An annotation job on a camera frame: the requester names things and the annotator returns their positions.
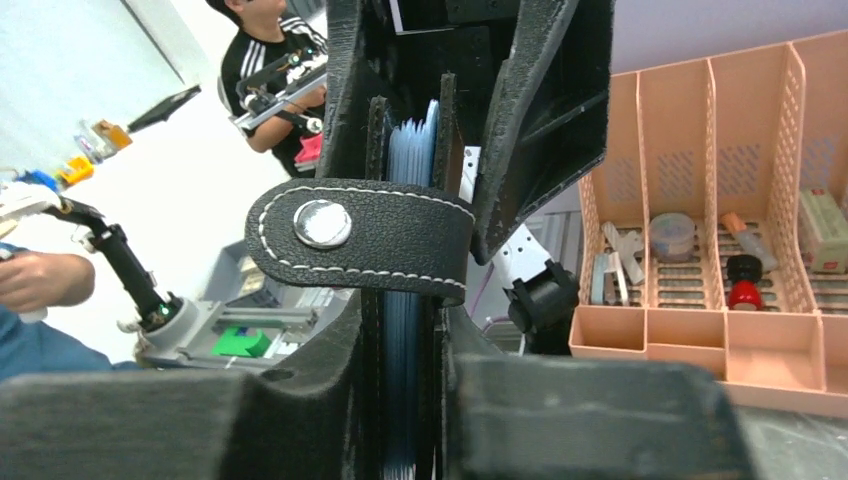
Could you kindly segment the black card holder wallet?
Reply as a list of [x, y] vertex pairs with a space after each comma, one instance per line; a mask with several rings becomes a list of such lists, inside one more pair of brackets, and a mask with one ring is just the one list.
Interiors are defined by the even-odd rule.
[[443, 329], [466, 296], [471, 205], [459, 195], [455, 78], [421, 120], [373, 98], [360, 179], [292, 180], [245, 224], [260, 270], [291, 286], [349, 288], [338, 317], [264, 373], [286, 420], [311, 421], [287, 479], [437, 479]]

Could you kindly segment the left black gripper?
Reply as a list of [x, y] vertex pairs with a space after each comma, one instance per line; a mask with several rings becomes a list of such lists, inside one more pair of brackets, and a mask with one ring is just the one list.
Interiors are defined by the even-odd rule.
[[461, 138], [481, 145], [477, 263], [603, 160], [612, 2], [345, 0], [329, 1], [326, 18], [318, 175], [366, 176], [373, 97], [389, 97], [400, 120], [421, 118], [454, 75]]

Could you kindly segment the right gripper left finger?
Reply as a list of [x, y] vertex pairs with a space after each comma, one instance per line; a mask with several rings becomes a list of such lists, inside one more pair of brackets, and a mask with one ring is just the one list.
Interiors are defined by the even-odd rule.
[[29, 375], [1, 387], [5, 479], [375, 479], [361, 301], [269, 371]]

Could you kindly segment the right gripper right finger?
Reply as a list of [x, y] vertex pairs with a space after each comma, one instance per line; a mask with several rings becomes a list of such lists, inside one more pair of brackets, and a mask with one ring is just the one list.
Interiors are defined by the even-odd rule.
[[686, 364], [517, 356], [446, 311], [444, 479], [752, 479], [734, 409]]

